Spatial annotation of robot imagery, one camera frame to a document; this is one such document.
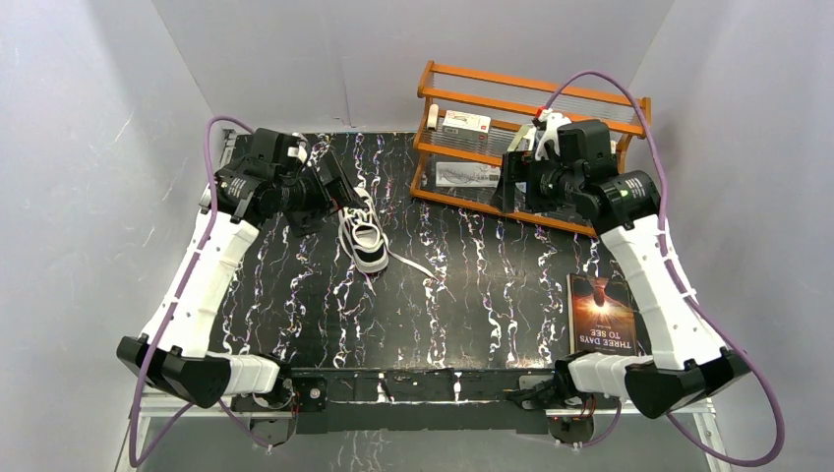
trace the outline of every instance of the book cover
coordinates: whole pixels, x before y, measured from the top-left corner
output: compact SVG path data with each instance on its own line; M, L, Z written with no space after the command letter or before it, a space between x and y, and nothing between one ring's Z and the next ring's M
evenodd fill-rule
M568 275L567 318L571 353L638 355L634 309L624 281Z

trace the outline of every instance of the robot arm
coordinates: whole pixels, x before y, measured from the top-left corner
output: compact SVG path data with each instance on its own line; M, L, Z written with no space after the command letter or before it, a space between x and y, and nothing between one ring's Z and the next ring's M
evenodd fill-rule
M194 236L153 317L139 337L125 336L117 356L138 374L149 340L162 326L171 305L173 316L152 353L147 384L208 408L222 395L262 393L283 403L289 394L277 382L277 360L264 355L209 352L214 318L235 270L256 240L264 222L281 212L294 236L318 231L325 216L339 207L359 205L344 172L331 155L320 169L308 165L304 138L258 129L238 138L243 151L214 174L218 213L202 250L198 242L209 224L209 192L204 192ZM176 292L187 267L191 276Z
M536 150L504 155L492 205L514 210L509 208L514 206L514 184L524 182L528 210L571 206L590 220L623 270L653 351L643 357L579 352L557 361L557 397L603 393L630 399L643 415L657 418L748 373L748 366L685 302L691 291L685 275L684 287L669 276L666 261L684 272L674 248L665 258L660 252L660 196L644 172L617 171L608 127L598 120L566 123L549 110L534 124L539 129Z

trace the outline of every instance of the sneaker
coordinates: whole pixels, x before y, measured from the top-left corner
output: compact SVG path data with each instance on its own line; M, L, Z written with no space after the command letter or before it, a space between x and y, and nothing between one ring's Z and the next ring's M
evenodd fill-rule
M365 208L344 207L339 212L339 243L341 249L350 256L356 268L363 273L376 273L388 266L388 255L408 266L435 278L427 268L403 256L393 253L388 248L388 237L374 209L374 199L365 189L353 189L365 204Z

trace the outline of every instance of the white plastic housing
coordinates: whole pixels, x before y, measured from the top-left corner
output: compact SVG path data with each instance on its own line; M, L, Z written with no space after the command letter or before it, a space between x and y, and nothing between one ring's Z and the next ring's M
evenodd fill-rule
M571 121L562 113L556 113L550 109L543 111L539 116L539 120L545 122L545 131L542 132L541 137L539 137L539 144L536 146L536 160L547 160L548 156L545 152L545 143L552 141L553 148L558 152L559 135L556 131L561 125L570 124Z
M652 356L613 356L594 352L572 361L567 369L577 390L628 400L626 366L647 364L651 360Z
M689 307L667 272L657 240L657 218L657 215L640 218L634 222L633 229L620 226L602 234L600 239L620 264L646 322L655 365L658 369L679 371L689 359L703 364L720 357L719 349L725 344ZM668 259L675 265L686 289L691 290L668 233L667 241Z
M198 213L194 235L186 255L177 269L165 298L156 308L153 318L142 329L149 338L156 335L159 325L174 301L174 293L183 272L197 250L197 243L209 224L209 214ZM228 290L232 275L243 259L246 250L258 236L258 229L245 222L231 222L231 215L219 213L208 240L191 278L183 291L174 311L174 318L168 324L159 341L159 349L170 351L173 346L182 349L183 357L203 358L209 349L209 334L217 315L217 308Z
M278 365L260 356L233 356L215 352L210 352L208 355L229 361L232 377L223 395L268 393L272 391L275 380L278 378Z

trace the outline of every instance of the gray wall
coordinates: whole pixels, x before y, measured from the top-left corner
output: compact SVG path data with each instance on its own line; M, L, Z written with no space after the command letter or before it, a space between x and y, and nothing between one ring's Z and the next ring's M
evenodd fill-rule
M0 1L0 469L112 470L205 182L209 107L149 1Z
M654 98L676 247L709 313L775 384L788 440L767 470L830 470L834 414L831 2L678 1L632 89ZM645 147L631 167L648 168ZM764 453L754 380L718 396L729 451Z
M672 4L153 3L213 111L301 131L416 129L429 59L551 82L598 68L627 82Z

